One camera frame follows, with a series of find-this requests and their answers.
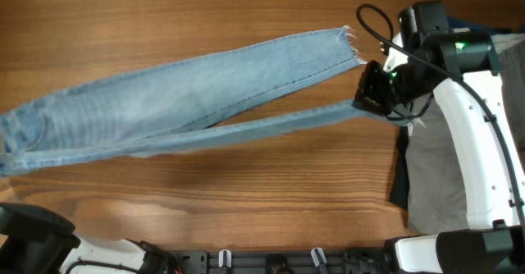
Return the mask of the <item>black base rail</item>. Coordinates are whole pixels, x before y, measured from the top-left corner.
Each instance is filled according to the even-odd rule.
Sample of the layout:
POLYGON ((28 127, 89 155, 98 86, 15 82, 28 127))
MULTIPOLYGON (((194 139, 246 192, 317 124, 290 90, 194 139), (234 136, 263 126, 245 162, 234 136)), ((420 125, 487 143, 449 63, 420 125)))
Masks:
POLYGON ((219 252, 173 251, 180 271, 187 274, 373 274, 391 273, 389 259, 380 248, 323 250, 325 267, 315 267, 311 249, 285 252, 232 253, 232 268, 219 268, 219 252))

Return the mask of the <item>dark blue folded garment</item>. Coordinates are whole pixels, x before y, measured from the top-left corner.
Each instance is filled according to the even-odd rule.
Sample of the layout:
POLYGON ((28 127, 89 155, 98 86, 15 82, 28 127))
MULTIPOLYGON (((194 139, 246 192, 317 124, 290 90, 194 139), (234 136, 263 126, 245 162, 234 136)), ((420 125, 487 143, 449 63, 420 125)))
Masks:
POLYGON ((469 28, 471 31, 485 31, 490 35, 495 34, 512 34, 513 31, 510 28, 494 28, 482 24, 473 23, 470 21, 461 20, 451 16, 447 17, 449 27, 452 29, 469 28))

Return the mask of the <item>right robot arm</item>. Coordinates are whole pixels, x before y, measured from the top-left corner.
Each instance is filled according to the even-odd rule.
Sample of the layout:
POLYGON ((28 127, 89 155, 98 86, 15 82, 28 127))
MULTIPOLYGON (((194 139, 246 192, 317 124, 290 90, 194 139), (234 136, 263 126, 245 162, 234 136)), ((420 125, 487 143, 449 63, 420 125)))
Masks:
POLYGON ((427 96, 444 114, 467 197, 468 228, 387 240, 386 273, 521 273, 524 174, 505 115, 501 65, 485 31, 455 30, 440 1, 398 16, 381 38, 386 62, 369 62, 354 104, 394 122, 427 96))

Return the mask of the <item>light blue denim jeans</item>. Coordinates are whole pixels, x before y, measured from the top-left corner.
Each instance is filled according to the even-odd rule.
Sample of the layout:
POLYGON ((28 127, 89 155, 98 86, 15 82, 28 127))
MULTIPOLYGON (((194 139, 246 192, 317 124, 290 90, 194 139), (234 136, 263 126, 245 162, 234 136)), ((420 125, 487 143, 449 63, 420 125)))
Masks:
POLYGON ((241 112, 362 65, 345 27, 293 34, 57 91, 1 116, 1 173, 149 157, 362 116, 351 100, 227 125, 241 112))

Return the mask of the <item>left grey rail clip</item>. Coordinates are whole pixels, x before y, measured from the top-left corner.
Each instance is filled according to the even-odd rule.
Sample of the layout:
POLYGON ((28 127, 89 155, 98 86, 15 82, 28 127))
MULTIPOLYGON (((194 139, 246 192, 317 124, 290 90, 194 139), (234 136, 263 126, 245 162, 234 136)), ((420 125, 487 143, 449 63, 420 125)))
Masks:
POLYGON ((229 249, 223 249, 218 254, 219 268, 232 268, 232 253, 229 249))

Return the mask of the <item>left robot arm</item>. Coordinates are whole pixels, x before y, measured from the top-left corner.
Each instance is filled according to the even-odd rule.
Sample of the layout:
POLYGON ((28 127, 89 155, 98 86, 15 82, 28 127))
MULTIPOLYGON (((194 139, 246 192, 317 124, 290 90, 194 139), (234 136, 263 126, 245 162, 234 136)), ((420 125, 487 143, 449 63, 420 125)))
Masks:
POLYGON ((150 243, 75 233, 61 215, 35 205, 1 203, 1 272, 13 274, 180 274, 178 258, 150 243))

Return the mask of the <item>grey rail clip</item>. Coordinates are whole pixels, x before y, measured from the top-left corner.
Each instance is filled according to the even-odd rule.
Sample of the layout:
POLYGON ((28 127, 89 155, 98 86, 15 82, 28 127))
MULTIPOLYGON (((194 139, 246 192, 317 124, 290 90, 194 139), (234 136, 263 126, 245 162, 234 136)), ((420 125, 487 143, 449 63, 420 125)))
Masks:
POLYGON ((310 252, 315 267, 325 267, 327 260, 324 251, 320 247, 313 248, 310 252))
POLYGON ((232 268, 232 253, 229 249, 223 249, 218 254, 219 268, 232 268))

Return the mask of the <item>grey folded shorts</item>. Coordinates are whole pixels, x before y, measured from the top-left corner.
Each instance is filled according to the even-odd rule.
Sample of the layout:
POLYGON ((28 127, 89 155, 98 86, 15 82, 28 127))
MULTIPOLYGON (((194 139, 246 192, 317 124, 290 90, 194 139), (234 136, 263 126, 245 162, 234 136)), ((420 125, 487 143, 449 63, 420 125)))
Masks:
MULTIPOLYGON (((502 64, 503 100, 520 159, 524 159, 524 35, 492 37, 502 64)), ((454 143, 433 102, 413 124, 405 152, 409 227, 424 234, 468 228, 463 177, 454 143)))

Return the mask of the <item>right grey rail clip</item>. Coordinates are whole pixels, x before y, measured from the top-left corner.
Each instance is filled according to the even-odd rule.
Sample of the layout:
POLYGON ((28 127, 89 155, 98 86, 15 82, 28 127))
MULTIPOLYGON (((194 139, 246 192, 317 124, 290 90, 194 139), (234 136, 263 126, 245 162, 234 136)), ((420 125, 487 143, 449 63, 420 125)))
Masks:
POLYGON ((324 251, 320 247, 313 248, 310 252, 315 267, 325 267, 327 260, 324 251))

